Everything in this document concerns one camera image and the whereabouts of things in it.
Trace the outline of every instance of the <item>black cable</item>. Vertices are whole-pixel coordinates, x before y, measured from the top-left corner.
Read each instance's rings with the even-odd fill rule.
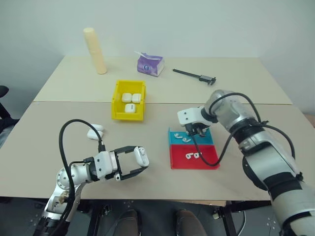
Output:
[[[70,172],[71,172],[71,166],[72,166],[73,164],[82,164],[82,163],[85,163],[85,162],[84,162],[84,161],[72,161],[72,162],[70,162],[70,164],[69,164]]]
[[[273,127],[273,126],[267,125],[267,124],[263,124],[263,123],[252,124],[252,126],[258,126],[258,127],[265,127],[265,128],[268,128],[268,129],[273,129],[273,130],[277,131],[278,133],[280,133],[282,136],[284,136],[285,139],[287,140],[287,142],[290,145],[291,156],[295,159],[295,148],[294,148],[293,142],[292,142],[292,140],[289,138],[289,136],[286,133],[284,133],[282,130],[280,130],[280,129],[276,128],[276,127]]]
[[[293,145],[292,140],[289,138],[289,136],[288,136],[286,133],[284,133],[282,130],[280,130],[280,129],[276,128],[276,127],[273,127],[273,126],[271,126],[271,125],[266,125],[266,122],[267,122],[267,121],[261,121],[261,118],[260,118],[260,115],[259,115],[259,112],[258,112],[256,106],[254,105],[254,103],[252,102],[252,100],[251,100],[249,97],[247,97],[245,94],[240,93],[240,92],[232,92],[232,93],[225,94],[225,95],[219,97],[218,99],[216,99],[216,100],[210,105],[210,107],[209,107],[209,114],[212,115],[212,116],[216,116],[216,115],[214,115],[214,114],[211,113],[211,110],[212,110],[213,106],[214,106],[217,102],[219,102],[220,100],[222,100],[222,99],[224,99],[224,98],[226,98],[226,97],[235,96],[235,95],[241,96],[241,97],[245,98],[245,99],[249,102],[249,104],[251,105],[252,109],[254,110],[254,112],[255,112],[255,114],[256,114],[256,116],[257,116],[257,120],[258,120],[259,123],[258,123],[258,124],[251,124],[251,126],[265,127],[265,128],[273,129],[273,130],[277,131],[278,133],[280,133],[280,134],[281,134],[282,136],[284,136],[284,137],[286,138],[286,140],[288,141],[288,143],[289,143],[289,145],[290,145],[290,148],[291,148],[291,155],[292,155],[292,157],[295,159],[295,149],[294,149],[294,145]],[[193,140],[193,142],[194,142],[194,144],[195,144],[195,147],[196,147],[196,149],[197,149],[197,151],[198,151],[198,154],[199,154],[200,158],[203,160],[203,162],[204,162],[206,165],[208,165],[208,166],[214,167],[214,166],[218,165],[218,164],[222,161],[223,156],[224,156],[224,154],[225,154],[225,152],[226,152],[227,146],[229,145],[229,143],[230,143],[232,137],[235,135],[235,133],[236,133],[237,131],[239,131],[240,129],[242,129],[242,128],[244,128],[244,127],[246,127],[246,126],[241,126],[241,127],[237,128],[237,129],[235,129],[232,133],[230,133],[230,135],[228,136],[228,138],[227,138],[227,140],[226,140],[226,142],[225,142],[225,144],[224,144],[222,153],[221,153],[221,155],[220,155],[218,161],[217,161],[216,163],[214,163],[214,164],[211,164],[211,163],[209,163],[208,161],[206,161],[206,159],[202,156],[202,154],[201,154],[201,152],[200,152],[200,149],[199,149],[199,146],[198,146],[198,144],[197,144],[197,142],[196,142],[195,137],[194,137],[193,135],[191,135],[191,137],[192,137],[192,140]]]
[[[210,107],[209,107],[209,114],[210,114],[211,116],[216,116],[215,114],[212,114],[212,112],[211,112],[213,106],[214,106],[217,102],[219,102],[220,100],[222,100],[222,99],[224,99],[224,98],[226,98],[226,97],[229,97],[229,96],[241,96],[241,97],[245,98],[245,99],[249,102],[249,104],[251,105],[252,109],[254,110],[254,112],[255,112],[255,114],[256,114],[256,116],[257,116],[258,122],[261,123],[260,115],[259,115],[259,113],[258,113],[258,111],[257,111],[257,109],[256,109],[256,107],[255,107],[255,105],[254,105],[254,103],[251,101],[251,99],[250,99],[249,97],[247,97],[245,94],[240,93],[240,92],[231,92],[231,93],[225,94],[225,95],[219,97],[218,99],[216,99],[216,100],[210,105]]]
[[[62,213],[62,215],[60,217],[58,226],[56,226],[54,231],[52,231],[51,236],[57,235],[58,230],[60,229],[60,227],[63,225],[63,223],[68,218],[68,216],[70,214],[70,211],[71,211],[71,209],[73,207],[74,200],[75,200],[75,189],[74,189],[73,179],[72,179],[72,176],[71,176],[71,169],[68,166],[68,163],[67,163],[67,160],[66,160],[66,157],[65,157],[65,153],[64,153],[64,149],[63,149],[63,133],[64,133],[64,130],[69,124],[74,123],[74,122],[84,123],[87,126],[89,126],[95,132],[95,134],[97,135],[97,138],[98,138],[98,150],[99,151],[100,151],[100,149],[101,150],[105,150],[105,145],[103,144],[102,138],[100,137],[98,131],[90,123],[88,123],[88,122],[86,122],[86,121],[84,121],[82,119],[72,119],[72,120],[67,121],[62,126],[62,128],[60,130],[60,133],[59,133],[59,150],[60,150],[61,159],[63,161],[63,167],[64,167],[64,169],[66,171],[66,174],[68,176],[68,179],[69,179],[69,197],[68,197],[68,201],[67,201],[67,206],[65,207],[65,210],[64,210],[64,212]]]
[[[196,147],[196,149],[197,149],[197,152],[198,152],[200,158],[203,160],[203,162],[204,162],[205,164],[207,164],[208,166],[214,167],[214,166],[217,166],[217,165],[222,161],[223,156],[224,156],[224,154],[225,154],[225,152],[226,152],[227,146],[229,145],[229,143],[230,143],[231,139],[233,138],[234,134],[235,134],[237,131],[239,131],[240,129],[244,128],[244,127],[245,127],[245,126],[240,126],[240,127],[238,127],[237,129],[235,129],[232,133],[230,133],[230,135],[228,136],[228,138],[227,138],[227,140],[226,140],[226,142],[225,142],[225,144],[224,144],[224,147],[223,147],[223,150],[222,150],[222,152],[221,152],[221,155],[220,155],[219,159],[218,159],[217,162],[214,163],[214,164],[211,164],[211,163],[209,163],[208,161],[206,161],[206,159],[202,156],[202,154],[201,154],[201,152],[200,152],[200,149],[199,149],[199,146],[198,146],[198,144],[197,144],[197,142],[196,142],[195,137],[192,135],[191,138],[192,138],[192,140],[193,140],[193,142],[194,142],[194,144],[195,144],[195,147]]]

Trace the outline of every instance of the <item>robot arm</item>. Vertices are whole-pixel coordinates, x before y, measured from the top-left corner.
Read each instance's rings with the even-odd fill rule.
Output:
[[[134,152],[140,168],[130,171],[127,175],[123,175],[118,160],[118,154],[122,152]],[[54,235],[66,235],[70,221],[80,203],[81,191],[87,183],[95,182],[102,178],[115,178],[116,181],[131,178],[144,171],[149,165],[145,149],[137,146],[122,147],[110,152],[101,151],[95,157],[87,158],[84,162],[85,164],[71,165],[71,175],[75,187],[75,200],[67,219]],[[69,179],[64,168],[57,173],[56,182],[56,188],[48,200],[42,217],[33,234],[34,236],[51,235],[60,223],[61,215],[65,211],[67,198],[69,196]]]
[[[243,170],[258,187],[268,190],[281,235],[311,236],[315,233],[315,193],[303,181],[294,158],[266,131],[237,96],[217,90],[204,107],[178,112],[179,122],[191,135],[219,122],[234,133],[243,157]]]

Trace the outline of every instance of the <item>brown shoe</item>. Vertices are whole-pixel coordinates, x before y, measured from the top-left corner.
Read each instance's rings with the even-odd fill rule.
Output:
[[[128,210],[119,218],[115,227],[114,236],[138,236],[138,213]]]
[[[202,224],[189,210],[179,210],[177,213],[177,236],[207,236]]]

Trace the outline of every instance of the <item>yellow plastic bin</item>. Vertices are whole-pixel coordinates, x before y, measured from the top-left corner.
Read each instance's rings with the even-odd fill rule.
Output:
[[[135,113],[125,113],[125,105],[127,103],[122,102],[123,93],[128,92],[131,94],[140,93],[140,103],[135,103]],[[144,99],[146,96],[146,86],[144,81],[133,80],[118,80],[116,82],[115,92],[112,99],[112,119],[121,120],[143,120],[144,116]]]

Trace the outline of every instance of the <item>tissue box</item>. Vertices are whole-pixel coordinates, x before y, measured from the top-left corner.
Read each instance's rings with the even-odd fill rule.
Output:
[[[159,56],[150,56],[142,53],[138,59],[137,69],[141,73],[158,76],[164,68],[164,58]]]

